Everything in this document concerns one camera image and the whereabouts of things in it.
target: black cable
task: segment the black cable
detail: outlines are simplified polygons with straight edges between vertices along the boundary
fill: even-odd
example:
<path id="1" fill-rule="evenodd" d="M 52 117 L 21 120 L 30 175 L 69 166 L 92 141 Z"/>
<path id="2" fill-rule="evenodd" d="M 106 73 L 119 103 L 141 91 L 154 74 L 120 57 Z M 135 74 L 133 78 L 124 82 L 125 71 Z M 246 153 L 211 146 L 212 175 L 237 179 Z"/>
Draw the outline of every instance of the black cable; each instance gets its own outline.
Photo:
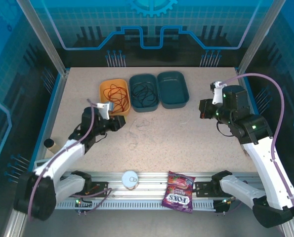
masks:
<path id="1" fill-rule="evenodd" d="M 101 138 L 101 139 L 99 139 L 97 142 L 95 142 L 95 143 L 98 143 L 98 142 L 100 142 L 100 141 L 102 141 L 103 139 L 105 139 L 107 137 L 107 133 L 105 133 L 105 136 L 103 137 L 103 138 Z"/>
<path id="2" fill-rule="evenodd" d="M 93 204 L 91 201 L 85 201 L 83 198 L 81 198 L 81 201 L 84 202 L 84 203 L 90 203 L 90 204 Z"/>
<path id="3" fill-rule="evenodd" d="M 233 126 L 235 126 L 235 125 L 234 125 L 234 122 L 233 122 L 233 120 L 232 120 L 232 113 L 233 113 L 234 111 L 235 111 L 235 110 L 231 110 L 230 113 L 229 113 L 229 121 L 230 121 L 230 124 L 233 125 Z"/>
<path id="4" fill-rule="evenodd" d="M 79 125 L 73 130 L 73 132 L 77 131 L 80 125 L 81 125 L 81 124 L 79 124 Z"/>
<path id="5" fill-rule="evenodd" d="M 233 137 L 234 135 L 225 135 L 223 134 L 220 130 L 219 130 L 219 125 L 222 124 L 221 122 L 217 121 L 216 123 L 216 128 L 217 128 L 217 131 L 220 132 L 223 136 L 225 137 Z"/>
<path id="6" fill-rule="evenodd" d="M 143 108 L 157 105 L 159 102 L 158 95 L 156 95 L 153 85 L 149 82 L 137 83 L 131 89 L 131 96 L 132 99 L 139 102 Z"/>

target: glass panel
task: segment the glass panel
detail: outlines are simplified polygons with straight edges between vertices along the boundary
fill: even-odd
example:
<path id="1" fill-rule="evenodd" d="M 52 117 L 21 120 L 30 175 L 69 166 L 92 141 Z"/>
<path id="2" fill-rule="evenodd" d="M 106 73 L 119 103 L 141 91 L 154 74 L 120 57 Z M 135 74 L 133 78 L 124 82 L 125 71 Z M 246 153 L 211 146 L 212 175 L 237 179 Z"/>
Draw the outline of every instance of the glass panel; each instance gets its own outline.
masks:
<path id="1" fill-rule="evenodd" d="M 56 75 L 16 1 L 0 1 L 0 236 L 18 176 L 33 154 Z"/>
<path id="2" fill-rule="evenodd" d="M 277 151 L 294 185 L 294 0 L 287 0 L 247 72 L 271 76 L 285 96 L 285 115 Z M 275 130 L 279 117 L 279 94 L 263 79 L 249 79 L 256 107 Z"/>
<path id="3" fill-rule="evenodd" d="M 273 0 L 33 0 L 66 67 L 237 67 Z"/>

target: metal frame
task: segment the metal frame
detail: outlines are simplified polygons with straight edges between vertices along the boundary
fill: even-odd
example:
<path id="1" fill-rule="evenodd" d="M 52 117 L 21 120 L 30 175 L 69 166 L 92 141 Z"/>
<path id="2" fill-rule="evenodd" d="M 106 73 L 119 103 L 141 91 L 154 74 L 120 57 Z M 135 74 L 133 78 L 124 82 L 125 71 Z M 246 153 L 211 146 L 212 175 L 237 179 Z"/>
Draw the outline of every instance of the metal frame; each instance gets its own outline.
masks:
<path id="1" fill-rule="evenodd" d="M 54 122 L 59 110 L 61 98 L 63 95 L 64 87 L 66 85 L 67 79 L 69 76 L 69 70 L 66 71 L 64 76 L 61 76 L 59 79 L 57 79 L 56 85 L 54 87 L 53 93 L 50 98 L 49 106 L 51 105 L 49 115 L 47 117 L 47 114 L 45 115 L 45 120 L 42 123 L 41 133 L 38 136 L 37 145 L 39 147 L 35 147 L 33 157 L 31 159 L 31 163 L 28 167 L 28 170 L 33 170 L 33 166 L 35 163 L 35 160 L 41 159 L 46 154 L 46 148 L 43 145 L 43 142 L 45 139 L 49 138 L 51 136 L 51 132 L 54 126 Z"/>
<path id="2" fill-rule="evenodd" d="M 17 3 L 19 4 L 27 20 L 29 21 L 30 25 L 35 31 L 37 37 L 39 38 L 40 42 L 45 48 L 47 54 L 49 55 L 51 61 L 56 67 L 58 73 L 64 76 L 66 73 L 66 69 L 63 65 L 63 62 L 61 61 L 61 58 L 57 50 L 52 44 L 51 39 L 49 35 L 47 34 L 45 28 L 43 27 L 39 17 L 37 16 L 37 13 L 35 9 L 33 8 L 32 4 L 30 3 L 29 0 L 17 0 Z"/>
<path id="3" fill-rule="evenodd" d="M 92 210 L 101 201 L 101 198 L 95 200 L 86 200 L 76 206 L 76 199 L 66 199 L 56 205 L 56 210 Z M 192 200 L 193 211 L 216 211 L 213 200 Z M 105 200 L 99 210 L 172 210 L 162 206 L 162 200 Z"/>
<path id="4" fill-rule="evenodd" d="M 273 0 L 272 5 L 270 6 L 267 14 L 265 15 L 259 29 L 257 30 L 255 36 L 249 48 L 247 49 L 238 69 L 239 75 L 245 73 L 246 69 L 248 68 L 251 60 L 253 59 L 254 55 L 256 54 L 257 50 L 259 49 L 262 41 L 266 37 L 267 33 L 269 32 L 274 20 L 276 19 L 277 15 L 281 11 L 286 0 Z"/>
<path id="5" fill-rule="evenodd" d="M 35 12 L 31 3 L 27 0 L 17 0 L 29 23 L 33 27 L 36 35 L 41 41 L 51 61 L 55 65 L 59 74 L 63 77 L 61 79 L 60 90 L 57 91 L 54 100 L 54 106 L 51 108 L 51 112 L 47 121 L 46 128 L 44 130 L 45 136 L 48 135 L 49 131 L 54 124 L 55 114 L 58 110 L 58 106 L 61 101 L 61 96 L 67 79 L 66 69 L 63 62 L 60 59 L 54 45 L 51 42 L 45 28 L 43 27 L 37 13 Z M 260 47 L 263 39 L 267 35 L 270 27 L 272 26 L 275 18 L 280 12 L 285 0 L 277 0 L 273 2 L 266 14 L 260 28 L 254 36 L 248 50 L 246 51 L 240 65 L 239 74 L 243 74 L 247 69 L 249 63 Z M 45 153 L 45 148 L 40 146 L 37 152 L 37 159 L 41 159 Z M 92 173 L 93 180 L 95 181 L 109 181 L 112 188 L 116 190 L 111 198 L 123 199 L 123 200 L 159 200 L 164 196 L 166 190 L 167 173 L 140 173 L 139 174 L 139 186 L 130 193 L 124 190 L 121 183 L 122 173 Z M 213 173 L 186 173 L 196 177 L 196 181 L 210 181 Z M 262 183 L 257 173 L 236 173 L 234 174 L 240 180 L 247 180 L 255 188 L 262 189 Z M 8 221 L 4 237 L 20 237 L 23 234 L 26 225 L 26 215 L 18 211 L 13 210 Z M 287 237 L 294 237 L 294 219 L 282 225 L 283 231 Z"/>

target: small cylinder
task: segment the small cylinder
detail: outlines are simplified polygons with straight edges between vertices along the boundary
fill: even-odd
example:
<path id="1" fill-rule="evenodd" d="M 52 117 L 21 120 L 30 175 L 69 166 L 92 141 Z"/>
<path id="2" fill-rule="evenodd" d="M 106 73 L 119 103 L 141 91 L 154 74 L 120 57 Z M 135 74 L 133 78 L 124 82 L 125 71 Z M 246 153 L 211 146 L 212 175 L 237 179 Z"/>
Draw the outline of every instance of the small cylinder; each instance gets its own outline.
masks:
<path id="1" fill-rule="evenodd" d="M 137 173 L 132 170 L 126 171 L 122 176 L 122 183 L 129 190 L 137 188 L 139 184 Z"/>
<path id="2" fill-rule="evenodd" d="M 43 144 L 48 150 L 50 150 L 54 154 L 56 154 L 61 149 L 61 147 L 55 144 L 55 142 L 51 138 L 46 139 L 43 142 Z"/>

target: fox's candy bag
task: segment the fox's candy bag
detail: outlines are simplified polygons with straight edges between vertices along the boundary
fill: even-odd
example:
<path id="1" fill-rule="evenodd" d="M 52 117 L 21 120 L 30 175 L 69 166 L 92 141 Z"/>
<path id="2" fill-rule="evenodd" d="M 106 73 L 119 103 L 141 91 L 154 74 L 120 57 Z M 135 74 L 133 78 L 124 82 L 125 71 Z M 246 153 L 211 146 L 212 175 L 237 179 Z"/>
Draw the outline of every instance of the fox's candy bag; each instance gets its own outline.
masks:
<path id="1" fill-rule="evenodd" d="M 168 172 L 168 187 L 162 206 L 177 211 L 193 212 L 192 192 L 195 177 Z"/>

